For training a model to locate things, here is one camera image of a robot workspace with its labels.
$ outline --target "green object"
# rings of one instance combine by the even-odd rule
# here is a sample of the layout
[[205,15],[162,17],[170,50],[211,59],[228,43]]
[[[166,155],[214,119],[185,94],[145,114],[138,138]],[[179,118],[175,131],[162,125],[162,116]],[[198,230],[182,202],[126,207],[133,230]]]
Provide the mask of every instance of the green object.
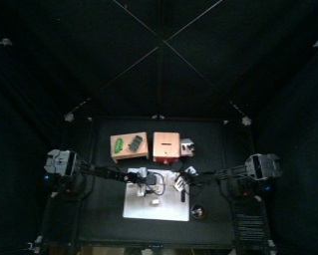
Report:
[[122,151],[122,146],[123,146],[123,139],[118,138],[115,142],[115,148],[114,148],[115,153],[119,153]]

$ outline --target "black wall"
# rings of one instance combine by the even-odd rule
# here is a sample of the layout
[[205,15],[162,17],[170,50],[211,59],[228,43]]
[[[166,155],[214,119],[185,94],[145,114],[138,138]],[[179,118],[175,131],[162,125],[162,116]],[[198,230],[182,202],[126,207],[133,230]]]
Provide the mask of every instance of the black wall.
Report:
[[60,112],[32,75],[0,47],[0,250],[18,250],[38,235],[42,175],[60,142]]
[[282,156],[269,213],[276,240],[318,254],[318,52],[254,122],[257,151]]

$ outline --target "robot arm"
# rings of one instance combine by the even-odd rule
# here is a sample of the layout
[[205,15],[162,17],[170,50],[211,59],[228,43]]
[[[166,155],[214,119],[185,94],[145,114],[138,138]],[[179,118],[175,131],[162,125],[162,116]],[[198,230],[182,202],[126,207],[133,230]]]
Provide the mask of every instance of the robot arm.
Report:
[[115,166],[94,166],[84,162],[78,154],[71,150],[52,149],[48,152],[47,163],[44,166],[47,173],[74,182],[79,173],[92,175],[105,179],[113,179],[125,183],[134,183],[139,186],[146,185],[149,171],[145,167],[139,172],[123,173]]

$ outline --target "black table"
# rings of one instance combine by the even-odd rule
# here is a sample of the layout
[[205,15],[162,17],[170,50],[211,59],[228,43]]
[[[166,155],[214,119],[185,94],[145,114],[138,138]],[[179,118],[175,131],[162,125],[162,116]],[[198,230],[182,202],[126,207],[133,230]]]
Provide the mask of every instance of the black table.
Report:
[[[94,165],[114,165],[110,136],[146,131],[151,158],[119,161],[118,167],[169,169],[153,161],[154,132],[179,132],[195,144],[195,156],[182,157],[183,167],[198,172],[244,164],[254,153],[250,128],[238,122],[213,120],[165,120],[99,118],[67,124],[62,149],[72,149]],[[94,191],[80,202],[50,198],[46,222],[48,243],[92,246],[183,247],[226,249],[234,245],[230,205],[220,194],[217,183],[190,196],[190,205],[202,204],[203,219],[190,216],[187,222],[123,218],[126,185],[92,178]]]

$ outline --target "black backdrop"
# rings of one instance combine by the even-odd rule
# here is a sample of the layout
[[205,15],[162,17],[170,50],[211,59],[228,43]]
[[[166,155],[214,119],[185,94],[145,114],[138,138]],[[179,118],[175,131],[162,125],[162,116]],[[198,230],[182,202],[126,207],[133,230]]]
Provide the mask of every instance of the black backdrop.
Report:
[[75,117],[229,120],[234,102],[285,158],[276,238],[318,252],[318,1],[0,1],[3,38],[0,247],[35,239],[44,155],[90,99]]

